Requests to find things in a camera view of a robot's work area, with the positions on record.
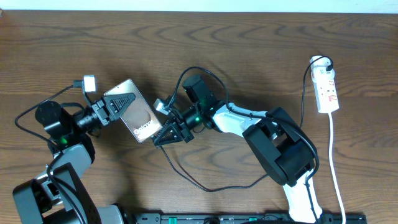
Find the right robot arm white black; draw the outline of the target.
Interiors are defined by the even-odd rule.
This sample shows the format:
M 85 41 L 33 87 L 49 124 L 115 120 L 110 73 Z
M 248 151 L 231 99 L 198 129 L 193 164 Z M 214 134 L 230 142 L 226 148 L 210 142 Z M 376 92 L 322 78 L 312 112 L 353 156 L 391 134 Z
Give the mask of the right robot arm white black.
M 228 100 L 219 100 L 200 75 L 178 82 L 192 102 L 184 112 L 174 106 L 175 95 L 158 99 L 154 108 L 168 116 L 154 136 L 157 147 L 189 142 L 200 124 L 220 133 L 244 138 L 262 168 L 284 189 L 289 216 L 295 222 L 320 223 L 322 209 L 317 204 L 312 177 L 319 168 L 317 150 L 300 127 L 282 108 L 251 111 Z

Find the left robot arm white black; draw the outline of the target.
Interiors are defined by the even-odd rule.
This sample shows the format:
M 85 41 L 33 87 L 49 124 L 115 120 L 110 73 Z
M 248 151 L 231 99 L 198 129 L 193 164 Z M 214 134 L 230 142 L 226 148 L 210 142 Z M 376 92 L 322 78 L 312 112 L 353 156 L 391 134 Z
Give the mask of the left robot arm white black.
M 34 106 L 35 118 L 50 134 L 53 161 L 35 178 L 14 188 L 12 196 L 22 223 L 134 223 L 114 203 L 97 207 L 81 177 L 95 160 L 90 135 L 116 121 L 135 100 L 133 93 L 104 96 L 73 115 L 49 98 Z

